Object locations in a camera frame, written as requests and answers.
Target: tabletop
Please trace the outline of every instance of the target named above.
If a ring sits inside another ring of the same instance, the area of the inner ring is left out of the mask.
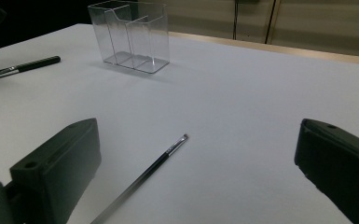
[[[170,36],[154,75],[103,64],[91,25],[0,49],[0,181],[65,126],[98,120],[103,162],[68,223],[90,223],[184,133],[107,223],[350,223],[294,164],[300,122],[359,136],[359,64]]]

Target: transparent plastic container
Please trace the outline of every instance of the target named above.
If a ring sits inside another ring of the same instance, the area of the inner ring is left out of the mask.
[[[105,63],[156,73],[170,62],[166,5],[108,1],[88,9]]]

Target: white table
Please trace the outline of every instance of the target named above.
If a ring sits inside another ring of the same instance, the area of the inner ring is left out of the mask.
[[[90,223],[182,134],[108,223],[350,223],[294,165],[302,119],[359,136],[359,64],[170,37],[146,75],[102,63],[90,25],[0,49],[0,181],[65,126],[99,123],[103,164],[68,223]]]

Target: clear acrylic organizer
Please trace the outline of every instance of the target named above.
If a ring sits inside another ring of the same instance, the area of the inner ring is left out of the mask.
[[[170,62],[166,5],[108,1],[88,9],[105,63],[156,73]]]

